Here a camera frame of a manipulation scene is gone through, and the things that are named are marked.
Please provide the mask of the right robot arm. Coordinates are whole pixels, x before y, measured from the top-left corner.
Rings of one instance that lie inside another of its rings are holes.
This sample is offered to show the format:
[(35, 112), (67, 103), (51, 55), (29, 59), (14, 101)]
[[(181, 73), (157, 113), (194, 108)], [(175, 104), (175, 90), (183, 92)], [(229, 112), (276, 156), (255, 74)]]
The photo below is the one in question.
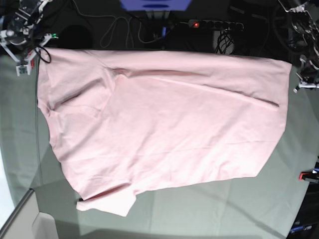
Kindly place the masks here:
[(50, 0), (20, 0), (17, 9), (0, 16), (0, 46), (15, 62), (18, 76), (31, 74), (35, 57), (51, 62), (51, 56), (44, 59), (41, 51), (47, 52), (45, 45), (58, 36), (40, 29), (43, 11), (49, 3)]

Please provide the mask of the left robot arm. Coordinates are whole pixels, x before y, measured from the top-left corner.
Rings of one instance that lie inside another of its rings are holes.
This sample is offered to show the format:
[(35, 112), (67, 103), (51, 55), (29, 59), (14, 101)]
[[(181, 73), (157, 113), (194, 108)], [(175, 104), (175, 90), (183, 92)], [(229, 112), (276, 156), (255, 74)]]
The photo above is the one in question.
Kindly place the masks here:
[[(300, 36), (303, 45), (286, 42), (276, 29), (276, 15), (282, 9), (292, 29)], [(271, 23), (280, 44), (292, 55), (298, 56), (300, 69), (296, 72), (299, 83), (293, 89), (319, 88), (319, 2), (317, 0), (279, 0), (273, 10)]]

